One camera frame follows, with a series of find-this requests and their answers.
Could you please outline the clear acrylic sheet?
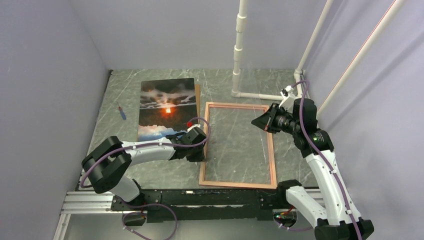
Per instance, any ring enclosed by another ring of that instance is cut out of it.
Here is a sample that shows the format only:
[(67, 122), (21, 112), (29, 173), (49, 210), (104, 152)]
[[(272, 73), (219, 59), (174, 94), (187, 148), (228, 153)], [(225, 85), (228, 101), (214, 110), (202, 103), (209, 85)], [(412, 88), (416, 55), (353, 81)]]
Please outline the clear acrylic sheet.
[[(281, 73), (280, 69), (244, 68), (241, 70), (239, 90), (244, 93), (276, 95), (281, 86)], [(231, 96), (232, 75), (231, 69), (203, 69), (199, 72), (202, 109), (205, 109), (206, 102), (261, 104), (269, 108), (272, 100)]]

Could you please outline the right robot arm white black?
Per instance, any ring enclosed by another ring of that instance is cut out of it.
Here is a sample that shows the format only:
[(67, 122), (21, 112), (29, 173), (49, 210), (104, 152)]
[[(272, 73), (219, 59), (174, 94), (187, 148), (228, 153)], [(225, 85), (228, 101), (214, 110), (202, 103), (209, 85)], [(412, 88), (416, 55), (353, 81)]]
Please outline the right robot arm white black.
[(334, 145), (329, 134), (318, 127), (317, 107), (313, 100), (294, 100), (292, 112), (277, 103), (252, 120), (252, 125), (276, 134), (293, 137), (295, 146), (312, 170), (324, 204), (311, 197), (297, 180), (279, 182), (276, 203), (298, 210), (311, 225), (317, 240), (366, 240), (375, 228), (363, 219), (350, 197), (339, 172)]

